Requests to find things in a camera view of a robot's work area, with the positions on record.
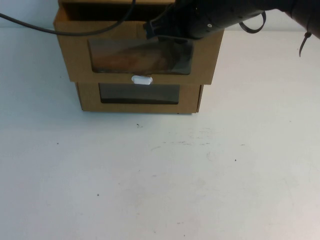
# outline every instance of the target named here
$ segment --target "drawer front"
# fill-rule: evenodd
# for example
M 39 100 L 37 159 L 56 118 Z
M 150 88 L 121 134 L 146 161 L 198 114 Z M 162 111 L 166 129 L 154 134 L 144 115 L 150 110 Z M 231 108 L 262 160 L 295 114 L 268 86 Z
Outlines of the drawer front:
M 99 6 L 106 7 L 105 9 L 113 8 L 113 4 L 94 4 L 92 8 L 88 9 L 87 13 L 83 6 L 76 4 L 60 6 L 54 21 L 54 27 L 57 31 L 63 32 L 90 32 L 99 29 L 103 29 L 111 26 L 115 23 L 114 19 L 104 20 L 104 16 L 101 16 L 104 11 L 98 11 Z M 137 13 L 139 14 L 139 8 L 142 10 L 153 9 L 150 12 L 157 16 L 165 6 L 145 6 L 138 5 Z M 125 9 L 119 7 L 121 14 L 125 12 Z M 139 75 L 139 68 L 135 73 L 114 73 L 99 71 L 100 68 L 96 68 L 95 64 L 99 61 L 93 61 L 95 59 L 92 55 L 92 45 L 97 41 L 128 41 L 128 40 L 145 40 L 146 33 L 143 29 L 145 23 L 141 16 L 133 16 L 133 21 L 126 21 L 118 27 L 93 36 L 72 37 L 72 36 L 58 36 L 59 44 L 62 50 L 62 55 L 69 73 L 69 78 L 72 82 L 80 83 L 118 83 L 128 84 L 131 83 L 133 75 Z M 194 84 L 194 85 L 209 85 L 212 82 L 214 75 L 220 45 L 223 37 L 223 31 L 217 32 L 210 37 L 206 37 L 193 42 L 193 56 L 190 63 L 190 70 L 178 74 L 154 74 L 154 72 L 148 72 L 148 75 L 152 75 L 154 84 Z

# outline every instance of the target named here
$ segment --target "black strap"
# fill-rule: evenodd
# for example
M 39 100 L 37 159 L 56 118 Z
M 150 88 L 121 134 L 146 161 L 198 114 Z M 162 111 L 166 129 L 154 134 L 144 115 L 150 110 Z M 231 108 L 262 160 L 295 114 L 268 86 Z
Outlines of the black strap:
M 263 24 L 262 24 L 262 26 L 261 26 L 260 28 L 258 28 L 258 29 L 251 29 L 251 28 L 247 27 L 247 26 L 244 24 L 244 22 L 240 22 L 240 23 L 239 23 L 240 27 L 241 27 L 243 30 L 245 30 L 247 33 L 249 33 L 249 34 L 256 34 L 256 33 L 260 32 L 260 31 L 264 28 L 264 26 L 265 26 L 265 24 L 266 24 L 266 21 L 267 21 L 267 14 L 266 14 L 266 12 L 264 11 L 263 13 L 261 13 L 261 15 L 262 15 L 262 17 L 263 17 Z
M 306 32 L 305 35 L 304 35 L 304 39 L 303 39 L 303 42 L 300 46 L 300 50 L 299 50 L 299 56 L 301 58 L 301 53 L 302 53 L 302 49 L 304 49 L 304 46 L 305 46 L 305 43 L 307 41 L 308 38 L 310 38 L 312 36 L 312 33 L 311 32 Z

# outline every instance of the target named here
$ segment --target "cardboard edge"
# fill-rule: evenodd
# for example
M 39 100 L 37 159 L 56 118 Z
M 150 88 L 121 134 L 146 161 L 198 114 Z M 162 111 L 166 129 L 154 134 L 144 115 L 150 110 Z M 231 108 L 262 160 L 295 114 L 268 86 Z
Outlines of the cardboard edge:
M 78 94 L 78 98 L 79 98 L 81 109 L 84 110 L 84 108 L 82 106 L 82 101 L 81 101 L 81 94 L 80 94 L 80 90 L 79 90 L 79 84 L 77 82 L 75 82 L 74 85 L 75 85 L 76 93 Z
M 200 110 L 200 104 L 201 104 L 201 99 L 202 99 L 202 93 L 204 92 L 204 85 L 200 85 L 200 89 L 199 89 L 199 98 L 198 98 L 198 105 L 196 108 L 196 112 L 198 113 Z

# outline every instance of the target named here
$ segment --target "cardboard drawer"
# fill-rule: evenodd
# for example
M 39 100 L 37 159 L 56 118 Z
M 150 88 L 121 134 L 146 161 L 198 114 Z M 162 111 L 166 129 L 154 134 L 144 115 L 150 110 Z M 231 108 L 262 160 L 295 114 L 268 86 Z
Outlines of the cardboard drawer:
M 199 111 L 203 85 L 145 86 L 149 88 L 145 91 L 145 93 L 149 92 L 149 96 L 135 89 L 139 94 L 136 99 L 134 99 L 134 95 L 130 94 L 130 90 L 126 89 L 126 86 L 127 84 L 76 83 L 82 110 L 89 112 L 172 114 L 192 114 Z M 161 89 L 152 90 L 150 89 L 152 87 L 161 87 Z M 117 88 L 121 92 L 120 96 L 115 93 Z
M 130 2 L 129 0 L 62 0 L 54 27 L 57 31 L 64 32 L 90 32 L 103 29 L 121 18 L 130 7 Z M 58 36 L 70 80 L 78 83 L 131 83 L 134 73 L 95 72 L 90 42 L 145 40 L 143 24 L 158 16 L 170 2 L 170 0 L 140 0 L 129 21 L 100 35 Z M 222 37 L 223 31 L 194 41 L 189 74 L 151 74 L 153 84 L 210 85 Z

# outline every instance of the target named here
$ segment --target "drawer window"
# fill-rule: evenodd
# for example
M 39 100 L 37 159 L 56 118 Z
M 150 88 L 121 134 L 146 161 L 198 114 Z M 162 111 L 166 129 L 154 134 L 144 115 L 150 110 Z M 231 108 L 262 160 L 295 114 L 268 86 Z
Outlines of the drawer window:
M 179 104 L 179 85 L 99 84 L 103 104 Z

